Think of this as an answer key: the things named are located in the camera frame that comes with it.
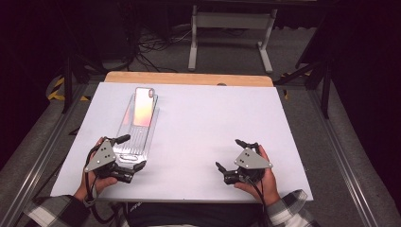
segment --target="human hand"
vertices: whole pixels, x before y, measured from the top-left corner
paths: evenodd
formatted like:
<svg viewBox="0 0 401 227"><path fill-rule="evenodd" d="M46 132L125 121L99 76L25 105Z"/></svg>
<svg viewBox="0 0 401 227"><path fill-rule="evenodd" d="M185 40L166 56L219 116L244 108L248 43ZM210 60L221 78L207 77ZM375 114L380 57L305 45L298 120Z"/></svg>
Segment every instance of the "human hand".
<svg viewBox="0 0 401 227"><path fill-rule="evenodd" d="M264 159L269 160L269 157L266 154L266 151L263 149L263 147L261 145L259 145L259 150L260 150L261 156ZM274 177L273 172L271 171L271 168L265 169L265 176L262 178L262 180L260 182L258 182L256 184L256 186L259 189L259 191L263 194L263 200L265 201L265 204L267 206L272 205L275 202L281 200L280 196L278 195L277 183L275 181L275 177ZM252 185L249 185L247 183L235 183L234 187L250 193L251 195L253 195L253 197L257 201L262 202L260 200L259 195L257 194L256 190L253 188Z"/></svg>
<svg viewBox="0 0 401 227"><path fill-rule="evenodd" d="M103 138L100 138L96 145L100 145L103 142ZM88 182L89 185L92 185L94 183L96 176L95 173L93 171L88 172ZM117 183L117 179L114 177L108 177L105 179L99 179L97 178L96 182L95 182L95 188L96 188L96 192L97 194L100 194L104 188L116 184ZM85 182L85 171L82 171L82 178L81 178L81 182L80 182L80 186L77 190L77 192L74 194L74 197L77 198L79 201L83 201L83 199L85 199L85 197L87 196L87 191L86 191L86 182Z"/></svg>

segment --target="smartphone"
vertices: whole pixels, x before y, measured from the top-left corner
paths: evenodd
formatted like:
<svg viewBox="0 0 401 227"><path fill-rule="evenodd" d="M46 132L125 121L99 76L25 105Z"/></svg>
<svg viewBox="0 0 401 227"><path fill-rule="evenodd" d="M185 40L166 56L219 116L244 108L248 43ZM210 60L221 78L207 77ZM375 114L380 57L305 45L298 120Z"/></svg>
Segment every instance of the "smartphone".
<svg viewBox="0 0 401 227"><path fill-rule="evenodd" d="M152 88L138 87L135 89L134 100L134 126L150 126L153 115L154 90Z"/></svg>

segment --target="wire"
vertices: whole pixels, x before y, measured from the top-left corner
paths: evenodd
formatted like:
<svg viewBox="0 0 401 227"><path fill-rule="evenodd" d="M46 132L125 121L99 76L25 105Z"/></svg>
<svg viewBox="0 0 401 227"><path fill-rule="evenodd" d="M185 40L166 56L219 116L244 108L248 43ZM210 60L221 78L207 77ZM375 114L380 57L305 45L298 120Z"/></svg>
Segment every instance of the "wire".
<svg viewBox="0 0 401 227"><path fill-rule="evenodd" d="M265 221L265 218L266 218L266 215L267 215L267 209L266 209L265 200L263 199L263 194L260 192L259 188L256 186L256 184L249 177L247 177L246 181L253 186L253 188L255 189L255 191L257 193L257 195L259 195L259 198L262 201L263 207L262 207L262 219L261 219L261 221L262 221L262 226L265 227L265 226L267 226L266 225L266 221Z"/></svg>

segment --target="person's arm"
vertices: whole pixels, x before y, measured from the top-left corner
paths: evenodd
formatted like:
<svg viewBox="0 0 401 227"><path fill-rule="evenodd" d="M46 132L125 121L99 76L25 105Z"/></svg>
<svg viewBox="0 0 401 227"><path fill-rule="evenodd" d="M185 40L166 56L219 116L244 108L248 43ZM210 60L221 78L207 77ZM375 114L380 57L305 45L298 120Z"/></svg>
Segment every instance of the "person's arm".
<svg viewBox="0 0 401 227"><path fill-rule="evenodd" d="M269 160L262 146L259 146L259 150L261 156ZM267 206L267 218L270 225L290 227L319 226L318 222L303 208L307 197L303 190L294 191L282 199L280 198L271 168L266 168L265 176L256 186L263 192L263 200ZM262 203L253 186L246 183L236 183L235 187L250 193L257 201Z"/></svg>
<svg viewBox="0 0 401 227"><path fill-rule="evenodd" d="M89 172L88 180L89 185L92 185L95 180L93 172ZM97 179L97 194L115 183L117 179L113 177ZM81 226L90 215L89 209L83 204L86 196L85 177L82 172L82 180L74 196L35 198L26 205L24 213L41 226Z"/></svg>

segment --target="black wall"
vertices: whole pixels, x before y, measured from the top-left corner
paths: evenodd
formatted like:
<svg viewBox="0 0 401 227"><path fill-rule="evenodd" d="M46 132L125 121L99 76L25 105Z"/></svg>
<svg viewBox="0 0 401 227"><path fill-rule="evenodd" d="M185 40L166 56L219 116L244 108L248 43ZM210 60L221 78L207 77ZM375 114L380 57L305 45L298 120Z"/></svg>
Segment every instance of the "black wall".
<svg viewBox="0 0 401 227"><path fill-rule="evenodd" d="M47 107L47 85L61 68L42 14L38 1L3 1L0 8L0 169Z"/></svg>
<svg viewBox="0 0 401 227"><path fill-rule="evenodd" d="M359 140L401 213L401 17L396 1L364 1L335 58L334 82Z"/></svg>

